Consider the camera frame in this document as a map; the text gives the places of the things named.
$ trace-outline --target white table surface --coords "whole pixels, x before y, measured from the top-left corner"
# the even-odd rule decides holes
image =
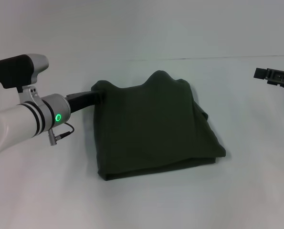
[[[253,79],[284,70],[284,0],[0,0],[0,59],[23,53],[50,61],[40,96],[187,80],[227,156],[103,181],[86,108],[58,145],[42,134],[0,154],[0,229],[284,229],[284,89]],[[0,85],[0,110],[17,103]]]

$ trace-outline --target folded cloth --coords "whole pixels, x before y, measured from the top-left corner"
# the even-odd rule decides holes
[[[225,156],[185,80],[157,71],[140,86],[98,81],[92,91],[98,90],[105,94],[95,105],[94,134],[104,180],[212,164]]]

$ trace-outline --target cable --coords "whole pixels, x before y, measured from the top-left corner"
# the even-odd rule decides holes
[[[68,131],[68,132],[65,132],[63,134],[60,134],[56,137],[56,141],[59,141],[60,139],[63,139],[65,137],[67,137],[68,135],[72,134],[74,131],[75,131],[75,128],[71,125],[71,124],[68,124],[68,123],[64,123],[66,125],[68,125],[69,127],[72,128],[72,131]]]
[[[68,125],[69,127],[71,127],[71,128],[72,128],[71,133],[73,133],[73,132],[75,131],[75,128],[74,128],[71,124],[68,124],[68,123],[64,123],[64,124],[66,124],[66,125]]]

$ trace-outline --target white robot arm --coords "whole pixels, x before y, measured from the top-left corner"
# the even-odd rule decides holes
[[[51,145],[74,131],[67,124],[71,113],[101,102],[101,92],[59,94],[39,97],[30,84],[37,82],[40,72],[48,68],[48,60],[39,54],[25,54],[0,61],[0,83],[4,88],[16,87],[20,104],[0,111],[0,152],[48,131]],[[72,131],[55,136],[53,128],[66,123]]]

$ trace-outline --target black rubber band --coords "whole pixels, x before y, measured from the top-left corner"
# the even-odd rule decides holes
[[[48,107],[48,109],[50,110],[51,114],[52,114],[52,125],[50,127],[50,129],[52,129],[52,127],[55,125],[55,114],[54,114],[54,111],[51,107],[51,105],[49,105],[48,102],[46,102],[45,100],[42,99],[42,101],[44,102],[44,104]]]
[[[41,131],[40,131],[40,133],[39,133],[39,134],[41,134],[41,133],[43,132],[44,128],[45,128],[45,118],[44,118],[44,115],[43,115],[41,109],[40,109],[40,108],[37,106],[37,104],[35,104],[34,102],[26,101],[25,103],[32,105],[32,106],[33,106],[34,108],[36,108],[36,110],[39,112],[40,117],[41,117],[41,119],[42,119],[42,129],[41,129]]]
[[[35,137],[35,136],[38,134],[39,129],[40,129],[40,121],[39,121],[39,118],[38,118],[38,116],[37,116],[37,113],[36,113],[31,107],[29,107],[29,106],[26,105],[26,104],[19,104],[19,105],[22,105],[22,106],[27,107],[27,108],[32,112],[33,116],[35,116],[36,123],[37,123],[37,131],[36,131],[35,135],[32,136],[32,137]]]

